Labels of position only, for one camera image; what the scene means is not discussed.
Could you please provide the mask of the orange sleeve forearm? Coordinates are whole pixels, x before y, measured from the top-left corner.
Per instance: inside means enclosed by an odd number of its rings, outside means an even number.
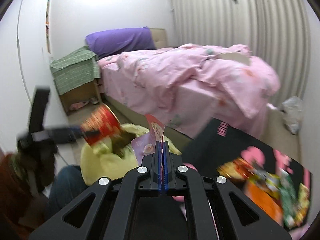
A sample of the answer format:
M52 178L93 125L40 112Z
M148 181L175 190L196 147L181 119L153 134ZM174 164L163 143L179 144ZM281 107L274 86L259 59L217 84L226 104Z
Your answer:
M1 157L1 239L28 239L46 220L48 198L30 192L17 154Z

